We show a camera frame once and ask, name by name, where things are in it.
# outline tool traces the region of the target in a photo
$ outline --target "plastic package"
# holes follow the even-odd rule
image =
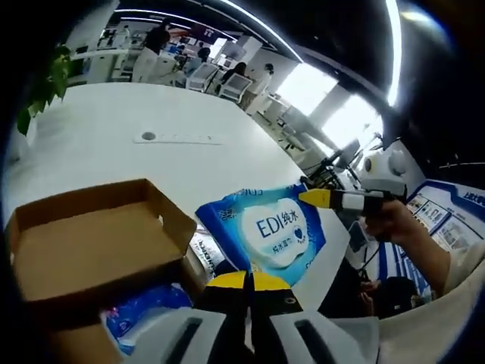
[[[191,306],[180,285],[166,284],[102,312],[101,318],[121,352],[130,355],[139,336],[163,319],[167,312]]]
[[[262,270],[294,285],[325,244],[314,206],[298,199],[303,185],[240,190],[201,206],[196,215],[239,270]]]

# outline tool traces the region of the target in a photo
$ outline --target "white table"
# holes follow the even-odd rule
[[[143,83],[75,86],[37,121],[33,149],[5,173],[7,218],[17,206],[37,199],[141,177],[194,216],[200,205],[242,188],[294,184],[302,175],[235,104],[186,89]],[[210,134],[223,145],[134,143],[143,131]],[[327,210],[324,215],[330,224],[326,234],[339,236],[327,237],[322,249],[327,251],[321,263],[326,272],[323,294],[349,240],[335,213]]]

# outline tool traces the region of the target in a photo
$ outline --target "ceiling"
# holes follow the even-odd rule
[[[386,105],[396,51],[386,2],[393,0],[231,1],[271,27],[298,50],[304,61],[327,66],[299,47],[331,58],[365,78],[378,91],[376,102],[380,100]],[[399,119],[409,126],[403,129],[403,140],[426,173],[436,178],[444,178],[440,166],[482,162],[485,154],[477,152],[481,133],[470,133],[476,128],[475,115],[481,115],[479,95],[483,92],[477,87],[483,82],[483,70],[479,68],[483,64],[480,57],[483,46],[477,44],[485,42],[473,40],[477,29],[474,26],[481,24],[476,21],[477,11],[458,4],[454,0],[398,1],[401,14],[424,9],[436,20],[432,29],[400,17],[402,64],[395,104]],[[192,18],[230,34],[254,36],[266,48],[297,59],[271,32],[224,0],[120,0],[119,8],[163,11]],[[123,16],[146,17],[140,13]],[[192,25],[179,19],[177,23]],[[447,169],[445,177],[485,187],[483,182],[476,181],[475,167],[473,171],[455,173]]]

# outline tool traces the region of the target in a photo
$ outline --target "cardboard box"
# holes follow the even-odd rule
[[[196,223],[147,180],[62,193],[17,208],[8,242],[18,284],[62,362],[120,355],[99,312],[163,282],[202,289],[185,258]]]

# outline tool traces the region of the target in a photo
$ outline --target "white sleeve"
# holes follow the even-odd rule
[[[443,295],[459,286],[475,268],[485,260],[485,242],[479,242],[468,248],[452,250],[448,278]]]

